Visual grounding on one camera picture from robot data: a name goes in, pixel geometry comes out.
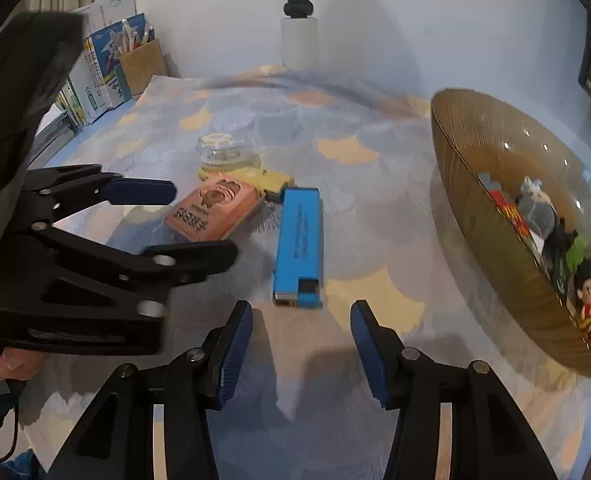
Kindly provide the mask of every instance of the metal screw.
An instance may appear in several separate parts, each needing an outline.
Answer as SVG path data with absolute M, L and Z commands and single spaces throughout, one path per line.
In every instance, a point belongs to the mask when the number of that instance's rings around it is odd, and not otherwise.
M 402 357 L 408 361 L 416 361 L 419 359 L 419 350 L 407 346 L 407 348 L 402 349 Z
M 205 351 L 202 348 L 192 348 L 187 350 L 187 359 L 192 363 L 197 363 L 205 357 Z
M 146 317 L 162 317 L 164 305 L 157 301 L 144 300 L 138 303 L 138 314 Z
M 175 260 L 166 254 L 156 254 L 154 256 L 154 262 L 165 267 L 173 267 L 175 265 Z
M 491 370 L 491 367 L 484 361 L 476 361 L 473 363 L 473 369 L 480 375 L 486 375 Z
M 125 363 L 123 365 L 120 365 L 118 367 L 118 369 L 116 370 L 116 373 L 118 374 L 118 377 L 122 377 L 123 379 L 126 377 L 129 377 L 130 375 L 133 375 L 133 373 L 138 370 L 136 368 L 135 365 L 132 365 L 131 363 Z
M 46 222 L 34 222 L 31 224 L 31 228 L 34 231 L 44 231 L 48 227 Z

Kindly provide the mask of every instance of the white wall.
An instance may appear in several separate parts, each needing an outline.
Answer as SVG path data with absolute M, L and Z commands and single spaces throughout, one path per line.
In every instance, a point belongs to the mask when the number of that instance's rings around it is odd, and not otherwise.
M 279 64 L 284 1 L 138 0 L 138 9 L 188 77 Z M 488 92 L 543 122 L 591 166 L 578 0 L 312 1 L 323 68 L 426 98 L 445 86 Z

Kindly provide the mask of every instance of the blue box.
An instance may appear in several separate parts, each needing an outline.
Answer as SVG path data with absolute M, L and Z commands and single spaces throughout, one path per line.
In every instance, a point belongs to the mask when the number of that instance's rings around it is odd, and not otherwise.
M 273 280 L 276 305 L 320 306 L 322 207 L 318 189 L 288 187 Z

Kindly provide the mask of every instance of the red soap box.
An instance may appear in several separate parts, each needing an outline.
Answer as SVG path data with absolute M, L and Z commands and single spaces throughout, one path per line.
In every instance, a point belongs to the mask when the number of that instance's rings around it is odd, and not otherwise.
M 255 187 L 220 173 L 206 179 L 176 204 L 164 221 L 192 242 L 221 240 L 259 203 Z

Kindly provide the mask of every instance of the black cable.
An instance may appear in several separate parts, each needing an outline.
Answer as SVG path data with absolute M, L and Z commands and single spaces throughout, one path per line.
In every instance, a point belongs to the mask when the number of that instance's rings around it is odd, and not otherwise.
M 14 420 L 15 427 L 13 428 L 12 448 L 9 450 L 9 452 L 5 456 L 0 458 L 0 463 L 6 462 L 7 460 L 9 460 L 12 457 L 12 454 L 16 448 L 16 444 L 18 444 L 18 426 L 19 426 L 19 424 L 18 424 L 18 403 L 17 402 L 16 402 L 15 406 L 13 407 L 13 412 L 14 412 L 13 420 Z

